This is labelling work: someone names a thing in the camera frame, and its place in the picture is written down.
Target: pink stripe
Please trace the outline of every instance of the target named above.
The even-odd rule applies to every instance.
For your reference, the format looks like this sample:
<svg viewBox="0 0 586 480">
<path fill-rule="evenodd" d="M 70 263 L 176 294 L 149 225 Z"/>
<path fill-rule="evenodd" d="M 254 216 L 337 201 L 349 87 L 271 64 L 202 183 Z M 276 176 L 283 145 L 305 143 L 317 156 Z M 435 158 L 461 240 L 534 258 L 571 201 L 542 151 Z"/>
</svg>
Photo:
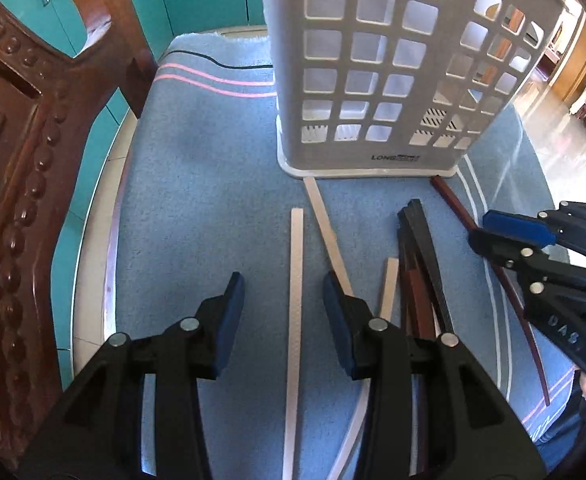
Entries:
<svg viewBox="0 0 586 480">
<path fill-rule="evenodd" d="M 273 82 L 269 81 L 235 81 L 232 79 L 223 79 L 221 77 L 215 77 L 214 75 L 207 74 L 206 72 L 200 72 L 199 70 L 195 70 L 186 65 L 180 65 L 179 63 L 165 63 L 160 67 L 160 70 L 163 68 L 177 68 L 179 70 L 185 70 L 186 72 L 190 72 L 191 74 L 199 75 L 200 77 L 204 77 L 206 79 L 210 79 L 211 81 L 216 81 L 218 83 L 225 83 L 227 85 L 237 85 L 237 86 L 273 86 Z"/>
<path fill-rule="evenodd" d="M 553 397 L 551 397 L 551 403 L 555 400 L 555 397 L 557 397 L 560 393 L 562 393 L 562 391 L 566 388 L 566 386 L 570 386 L 571 384 L 572 384 L 572 379 L 570 381 L 566 381 L 564 383 L 564 385 L 559 390 L 557 390 L 557 393 L 554 394 Z M 532 427 L 532 424 L 530 426 L 528 426 L 526 428 L 526 430 L 529 431 L 531 429 L 531 427 Z"/>
<path fill-rule="evenodd" d="M 567 372 L 566 372 L 566 373 L 565 373 L 565 374 L 564 374 L 564 375 L 563 375 L 563 376 L 562 376 L 562 377 L 561 377 L 561 378 L 560 378 L 560 379 L 559 379 L 559 380 L 558 380 L 558 381 L 557 381 L 557 382 L 556 382 L 556 383 L 555 383 L 555 384 L 554 384 L 554 385 L 553 385 L 553 386 L 550 388 L 550 390 L 548 390 L 548 391 L 549 391 L 549 392 L 552 392 L 554 389 L 556 389 L 556 388 L 557 388 L 557 386 L 558 386 L 558 385 L 559 385 L 559 384 L 560 384 L 560 383 L 561 383 L 561 382 L 562 382 L 562 381 L 563 381 L 563 380 L 564 380 L 566 377 L 568 377 L 570 374 L 572 374 L 572 373 L 574 373 L 574 372 L 575 372 L 575 368 L 571 368 L 571 369 L 570 369 L 569 371 L 567 371 Z M 562 391 L 562 390 L 563 390 L 565 387 L 566 387 L 566 384 L 564 384 L 564 386 L 562 386 L 562 387 L 560 388 L 560 391 Z M 527 422 L 527 421 L 528 421 L 528 420 L 529 420 L 529 419 L 530 419 L 530 418 L 531 418 L 533 415 L 535 415 L 535 412 L 536 412 L 536 411 L 537 411 L 537 410 L 540 408 L 540 406 L 542 405 L 542 403 L 543 403 L 543 402 L 544 402 L 544 399 L 540 400 L 540 401 L 537 403 L 537 406 L 535 406 L 535 407 L 533 408 L 533 411 L 532 411 L 532 412 L 530 412 L 530 413 L 529 413 L 527 416 L 525 416 L 525 417 L 524 417 L 524 419 L 522 420 L 522 424 L 525 424 L 525 423 L 526 423 L 526 422 Z"/>
<path fill-rule="evenodd" d="M 228 95 L 231 97 L 246 97 L 246 98 L 260 98 L 260 97 L 275 97 L 278 93 L 277 92 L 268 92 L 263 94 L 243 94 L 241 92 L 231 92 L 228 90 L 221 90 L 219 88 L 214 88 L 209 85 L 205 85 L 204 83 L 200 83 L 198 81 L 193 81 L 192 79 L 188 79 L 182 77 L 181 75 L 174 75 L 174 74 L 163 74 L 159 75 L 155 78 L 155 81 L 159 81 L 160 79 L 175 79 L 176 81 L 182 81 L 183 83 L 188 83 L 193 86 L 198 86 L 203 88 L 204 90 L 210 90 L 211 92 L 215 92 L 216 94 Z"/>
</svg>

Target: laundry basket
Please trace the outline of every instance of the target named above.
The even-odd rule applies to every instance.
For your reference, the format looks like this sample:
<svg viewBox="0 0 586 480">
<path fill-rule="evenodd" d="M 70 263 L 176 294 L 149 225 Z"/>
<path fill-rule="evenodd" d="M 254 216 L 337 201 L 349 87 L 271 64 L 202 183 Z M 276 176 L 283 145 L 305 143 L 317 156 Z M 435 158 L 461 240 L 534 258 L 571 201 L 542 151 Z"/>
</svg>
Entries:
<svg viewBox="0 0 586 480">
<path fill-rule="evenodd" d="M 522 86 L 561 0 L 263 0 L 293 176 L 449 176 Z"/>
</svg>

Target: reddish brown chopstick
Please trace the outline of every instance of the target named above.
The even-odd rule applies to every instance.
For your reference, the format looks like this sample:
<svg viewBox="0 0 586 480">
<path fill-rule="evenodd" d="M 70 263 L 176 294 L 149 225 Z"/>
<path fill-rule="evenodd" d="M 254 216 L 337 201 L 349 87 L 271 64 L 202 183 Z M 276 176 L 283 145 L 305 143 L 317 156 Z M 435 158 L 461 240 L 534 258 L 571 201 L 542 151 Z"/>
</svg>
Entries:
<svg viewBox="0 0 586 480">
<path fill-rule="evenodd" d="M 462 225 L 467 229 L 467 231 L 472 231 L 477 229 L 477 224 L 475 220 L 468 214 L 466 208 L 462 205 L 459 201 L 455 193 L 448 187 L 448 184 L 444 181 L 443 178 L 440 176 L 433 176 L 430 179 L 431 185 L 435 188 L 435 190 L 439 193 L 439 195 L 444 199 L 455 213 L 455 216 L 459 218 L 459 221 Z M 542 358 L 539 354 L 539 349 L 537 348 L 537 343 L 535 342 L 535 338 L 533 336 L 533 331 L 531 330 L 530 324 L 524 318 L 524 305 L 522 304 L 521 300 L 519 299 L 518 294 L 513 287 L 513 284 L 510 282 L 508 276 L 506 275 L 506 271 L 499 266 L 490 264 L 493 272 L 497 276 L 497 279 L 500 281 L 500 284 L 504 288 L 504 292 L 506 292 L 506 296 L 508 296 L 508 300 L 515 311 L 515 315 L 518 317 L 519 324 L 524 331 L 524 336 L 526 337 L 526 342 L 528 343 L 528 347 L 530 348 L 531 355 L 533 356 L 533 361 L 535 362 L 535 368 L 537 368 L 537 375 L 539 376 L 539 383 L 542 387 L 542 392 L 544 394 L 544 402 L 546 402 L 547 406 L 551 405 L 551 397 L 548 393 L 548 384 L 546 383 L 546 375 L 544 373 L 544 365 L 542 364 Z"/>
</svg>

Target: basket hole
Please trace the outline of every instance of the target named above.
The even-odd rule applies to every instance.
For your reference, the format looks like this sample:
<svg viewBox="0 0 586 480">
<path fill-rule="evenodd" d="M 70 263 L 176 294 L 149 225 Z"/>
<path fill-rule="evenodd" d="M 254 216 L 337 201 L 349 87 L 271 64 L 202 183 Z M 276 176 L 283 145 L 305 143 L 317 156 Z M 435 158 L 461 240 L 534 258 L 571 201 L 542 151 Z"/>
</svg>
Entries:
<svg viewBox="0 0 586 480">
<path fill-rule="evenodd" d="M 372 140 L 373 142 L 386 142 L 391 136 L 392 128 L 390 126 L 380 126 L 378 124 L 372 124 L 368 127 L 366 132 L 366 140 Z"/>
<path fill-rule="evenodd" d="M 482 111 L 485 114 L 495 115 L 502 109 L 504 101 L 498 97 L 487 97 L 482 101 Z"/>
<path fill-rule="evenodd" d="M 335 140 L 358 140 L 361 124 L 338 124 Z"/>
<path fill-rule="evenodd" d="M 435 90 L 433 102 L 444 105 L 451 105 L 457 100 L 459 92 L 459 86 L 452 83 L 451 81 L 440 81 L 438 83 L 438 88 Z"/>
<path fill-rule="evenodd" d="M 395 0 L 358 0 L 360 22 L 388 25 L 393 20 Z"/>
<path fill-rule="evenodd" d="M 402 112 L 400 103 L 380 103 L 375 110 L 376 121 L 396 121 Z"/>
<path fill-rule="evenodd" d="M 480 63 L 479 67 L 477 67 L 477 72 L 475 72 L 475 75 L 473 76 L 473 81 L 480 85 L 488 86 L 492 84 L 496 74 L 497 68 L 483 61 Z"/>
<path fill-rule="evenodd" d="M 506 8 L 506 16 L 504 16 L 504 22 L 502 23 L 502 27 L 504 27 L 506 30 L 511 31 L 513 34 L 518 35 L 522 30 L 525 18 L 526 17 L 524 15 L 524 12 L 522 12 L 515 6 L 509 5 Z"/>
<path fill-rule="evenodd" d="M 524 35 L 524 41 L 527 42 L 533 48 L 539 47 L 544 37 L 544 30 L 537 25 L 535 22 L 528 23 L 526 27 L 526 34 Z"/>
<path fill-rule="evenodd" d="M 476 0 L 474 10 L 480 16 L 484 16 L 494 22 L 501 7 L 502 0 Z"/>
<path fill-rule="evenodd" d="M 429 108 L 422 117 L 422 126 L 429 126 L 437 129 L 442 125 L 442 121 L 446 117 L 446 112 L 438 108 Z"/>
<path fill-rule="evenodd" d="M 506 38 L 496 36 L 490 44 L 488 55 L 495 59 L 499 59 L 500 61 L 504 61 L 512 45 L 513 44 Z"/>
<path fill-rule="evenodd" d="M 531 55 L 523 48 L 518 47 L 513 59 L 510 60 L 510 66 L 518 72 L 524 72 L 531 61 Z"/>
<path fill-rule="evenodd" d="M 447 148 L 451 145 L 451 143 L 455 140 L 455 136 L 452 135 L 442 135 L 439 136 L 439 139 L 433 142 L 434 148 Z"/>
<path fill-rule="evenodd" d="M 484 94 L 477 90 L 467 90 L 462 95 L 459 107 L 466 110 L 477 110 L 477 103 L 482 100 Z"/>
<path fill-rule="evenodd" d="M 471 139 L 471 137 L 462 137 L 461 139 L 459 139 L 459 142 L 455 145 L 455 149 L 456 150 L 467 150 L 472 142 L 473 142 L 473 139 Z"/>
<path fill-rule="evenodd" d="M 353 50 L 351 59 L 365 63 L 381 63 L 386 52 L 386 36 L 355 32 L 353 34 Z"/>
<path fill-rule="evenodd" d="M 455 54 L 446 70 L 446 74 L 463 79 L 468 75 L 472 65 L 472 57 L 465 56 L 464 54 Z"/>
<path fill-rule="evenodd" d="M 340 110 L 340 119 L 363 119 L 368 110 L 366 101 L 344 101 Z"/>
<path fill-rule="evenodd" d="M 345 6 L 346 0 L 306 0 L 306 17 L 340 20 Z"/>
<path fill-rule="evenodd" d="M 438 20 L 438 8 L 410 0 L 406 4 L 402 27 L 413 32 L 431 35 Z"/>
<path fill-rule="evenodd" d="M 426 45 L 417 41 L 400 40 L 397 42 L 393 64 L 406 68 L 419 68 L 426 54 Z"/>
<path fill-rule="evenodd" d="M 304 70 L 305 92 L 335 92 L 337 70 L 332 68 L 307 68 Z"/>
<path fill-rule="evenodd" d="M 338 30 L 307 30 L 304 33 L 304 55 L 307 59 L 339 59 L 342 33 Z"/>
<path fill-rule="evenodd" d="M 417 130 L 410 138 L 409 144 L 411 146 L 426 146 L 433 138 L 431 132 L 425 130 Z"/>
<path fill-rule="evenodd" d="M 453 115 L 453 118 L 448 123 L 446 129 L 449 132 L 461 132 L 464 130 L 464 126 L 466 125 L 466 120 L 460 116 L 459 114 Z"/>
<path fill-rule="evenodd" d="M 329 127 L 324 124 L 307 124 L 306 126 L 302 126 L 302 142 L 304 144 L 326 142 L 328 133 Z"/>
<path fill-rule="evenodd" d="M 305 121 L 325 121 L 330 117 L 332 101 L 304 101 L 302 119 Z"/>
<path fill-rule="evenodd" d="M 488 128 L 488 125 L 489 124 L 490 124 L 490 118 L 489 117 L 479 116 L 479 117 L 476 117 L 476 118 L 471 119 L 471 121 L 468 123 L 467 131 L 470 134 L 480 134 L 486 128 Z"/>
<path fill-rule="evenodd" d="M 462 34 L 460 43 L 473 50 L 480 50 L 488 31 L 489 30 L 486 27 L 483 27 L 478 23 L 468 22 L 468 25 L 466 25 L 464 33 Z"/>
<path fill-rule="evenodd" d="M 361 70 L 349 70 L 346 76 L 347 94 L 369 95 L 377 86 L 377 72 L 363 72 Z"/>
<path fill-rule="evenodd" d="M 384 85 L 383 94 L 386 96 L 406 97 L 410 93 L 413 84 L 413 76 L 403 74 L 391 74 Z"/>
<path fill-rule="evenodd" d="M 512 89 L 515 86 L 515 83 L 517 83 L 517 82 L 518 82 L 518 78 L 505 72 L 502 74 L 502 77 L 500 77 L 499 81 L 497 81 L 497 84 L 495 85 L 495 89 L 498 92 L 502 92 L 503 94 L 510 94 L 510 92 L 512 91 Z"/>
</svg>

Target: dark brown wood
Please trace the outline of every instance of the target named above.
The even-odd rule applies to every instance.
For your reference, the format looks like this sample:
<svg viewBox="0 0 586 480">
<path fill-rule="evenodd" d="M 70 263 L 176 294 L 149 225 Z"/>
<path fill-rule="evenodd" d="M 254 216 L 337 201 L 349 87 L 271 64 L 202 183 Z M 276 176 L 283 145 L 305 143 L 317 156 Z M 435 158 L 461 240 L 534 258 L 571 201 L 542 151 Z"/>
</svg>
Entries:
<svg viewBox="0 0 586 480">
<path fill-rule="evenodd" d="M 444 181 L 443 178 L 441 178 L 439 175 L 433 176 L 430 179 L 430 183 L 439 193 L 439 195 L 444 199 L 444 202 L 448 204 L 449 208 L 451 208 L 453 213 L 455 213 L 455 216 L 459 218 L 459 221 L 462 223 L 462 225 L 466 228 L 467 231 L 470 232 L 474 229 L 477 229 L 477 224 L 475 223 L 475 220 L 473 220 L 473 218 L 468 214 L 466 208 L 459 201 L 455 193 L 453 193 L 453 190 L 448 187 L 448 184 Z M 533 361 L 535 362 L 535 368 L 537 369 L 539 383 L 542 387 L 542 393 L 544 394 L 544 402 L 547 406 L 550 406 L 551 397 L 548 392 L 548 383 L 546 381 L 546 374 L 544 373 L 544 364 L 539 354 L 539 348 L 537 347 L 535 336 L 533 336 L 533 331 L 531 329 L 530 323 L 524 318 L 524 305 L 519 299 L 519 296 L 515 291 L 515 287 L 506 275 L 506 271 L 501 267 L 498 267 L 493 264 L 490 264 L 490 268 L 497 276 L 497 279 L 502 285 L 504 292 L 506 292 L 508 301 L 513 307 L 513 311 L 515 311 L 515 315 L 518 317 L 519 325 L 522 327 L 522 331 L 524 332 L 524 337 L 526 338 L 528 348 L 530 349 Z"/>
<path fill-rule="evenodd" d="M 0 3 L 0 458 L 19 457 L 61 394 L 50 268 L 92 122 L 119 86 L 135 115 L 156 64 L 130 0 L 74 0 L 75 59 Z"/>
</svg>

